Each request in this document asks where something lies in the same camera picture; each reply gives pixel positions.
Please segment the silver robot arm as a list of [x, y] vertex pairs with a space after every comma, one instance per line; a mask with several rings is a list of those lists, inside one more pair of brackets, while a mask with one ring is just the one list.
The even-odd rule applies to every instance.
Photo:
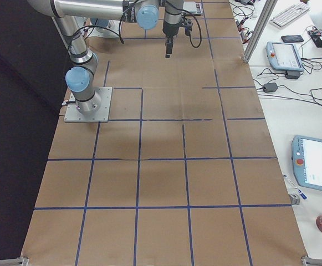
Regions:
[[182, 1], [29, 1], [53, 21], [71, 66], [60, 118], [177, 121], [188, 118], [191, 46]]

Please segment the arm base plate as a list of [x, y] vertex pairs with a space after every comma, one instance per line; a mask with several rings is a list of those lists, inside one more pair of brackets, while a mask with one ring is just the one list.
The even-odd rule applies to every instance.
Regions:
[[120, 22], [108, 19], [90, 19], [91, 25], [96, 25], [95, 28], [90, 29], [90, 37], [100, 38], [118, 38]]
[[112, 87], [94, 88], [94, 97], [86, 102], [76, 101], [70, 95], [65, 111], [65, 122], [108, 122], [112, 99]]

